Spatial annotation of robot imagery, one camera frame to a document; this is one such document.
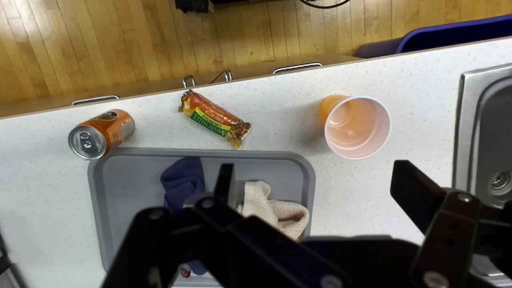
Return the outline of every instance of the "drain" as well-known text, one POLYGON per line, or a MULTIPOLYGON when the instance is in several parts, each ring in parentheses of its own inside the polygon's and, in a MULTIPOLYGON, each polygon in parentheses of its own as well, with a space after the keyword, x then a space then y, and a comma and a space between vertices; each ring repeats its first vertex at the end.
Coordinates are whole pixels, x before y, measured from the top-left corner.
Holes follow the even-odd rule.
POLYGON ((495 196, 512 195, 512 172, 511 171, 498 172, 491 179, 491 195, 495 195, 495 196))

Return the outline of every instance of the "soda can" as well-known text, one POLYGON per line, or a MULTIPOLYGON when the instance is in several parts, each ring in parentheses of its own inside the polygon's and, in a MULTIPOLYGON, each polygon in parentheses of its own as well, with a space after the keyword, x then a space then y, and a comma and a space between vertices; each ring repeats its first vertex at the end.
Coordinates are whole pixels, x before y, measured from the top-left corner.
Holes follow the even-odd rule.
POLYGON ((131 115, 120 108, 107 110, 77 124, 67 136, 71 150, 87 160, 98 160, 114 150, 135 131, 131 115))

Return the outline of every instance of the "white countertop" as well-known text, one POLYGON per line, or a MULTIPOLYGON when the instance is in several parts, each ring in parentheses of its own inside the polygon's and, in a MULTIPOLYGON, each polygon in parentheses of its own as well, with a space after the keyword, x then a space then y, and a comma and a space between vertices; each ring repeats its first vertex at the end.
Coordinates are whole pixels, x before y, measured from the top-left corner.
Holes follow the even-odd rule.
MULTIPOLYGON (((421 233, 389 196, 392 163, 410 158, 442 185, 451 184, 459 76, 512 62, 512 38, 427 52, 199 88, 253 123, 243 150, 291 150, 317 174, 314 235, 421 233), (370 96, 391 112, 387 144, 360 161, 338 158, 317 120, 331 92, 370 96)), ((71 107, 0 120, 0 228, 10 256, 34 288, 88 288, 104 276, 87 179, 88 161, 67 147, 67 132, 111 107, 136 120, 127 147, 231 148, 178 113, 183 91, 71 107)))

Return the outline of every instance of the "cup rim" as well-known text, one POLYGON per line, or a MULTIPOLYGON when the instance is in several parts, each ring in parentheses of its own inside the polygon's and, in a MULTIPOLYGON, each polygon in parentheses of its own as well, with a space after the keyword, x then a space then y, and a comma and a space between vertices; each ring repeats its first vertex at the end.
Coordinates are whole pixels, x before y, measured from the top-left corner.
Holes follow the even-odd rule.
POLYGON ((387 107, 386 107, 381 100, 378 100, 378 99, 375 99, 375 97, 367 97, 367 96, 355 96, 355 97, 347 96, 346 99, 339 100, 339 102, 333 107, 333 110, 330 112, 330 115, 327 116, 325 124, 323 124, 323 137, 325 137, 328 147, 330 147, 335 153, 338 153, 339 156, 347 158, 347 160, 363 160, 363 158, 368 158, 368 156, 375 155, 376 152, 379 152, 379 150, 384 147, 384 144, 389 140, 389 134, 392 132, 392 126, 394 126, 394 124, 392 124, 392 118, 391 118, 391 115, 389 115, 389 110, 387 110, 387 107), (389 128, 387 128, 387 134, 386 134, 384 140, 379 144, 378 148, 375 148, 373 152, 370 152, 370 153, 367 153, 367 155, 363 155, 363 156, 349 156, 349 155, 341 153, 341 152, 338 150, 339 147, 335 145, 333 140, 330 140, 330 139, 327 137, 327 123, 331 120, 333 112, 335 112, 339 105, 344 105, 346 102, 355 100, 355 99, 365 99, 365 100, 376 102, 378 105, 383 107, 383 110, 386 112, 387 121, 389 121, 389 128))

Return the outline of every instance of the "sink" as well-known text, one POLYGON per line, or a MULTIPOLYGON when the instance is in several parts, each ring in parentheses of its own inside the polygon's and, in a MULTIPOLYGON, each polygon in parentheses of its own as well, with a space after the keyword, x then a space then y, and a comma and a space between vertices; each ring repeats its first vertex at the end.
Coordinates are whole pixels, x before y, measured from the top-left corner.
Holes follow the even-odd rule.
MULTIPOLYGON (((512 64, 463 73, 453 185, 496 208, 512 200, 512 64)), ((512 286, 488 257, 475 256, 472 272, 512 286)))

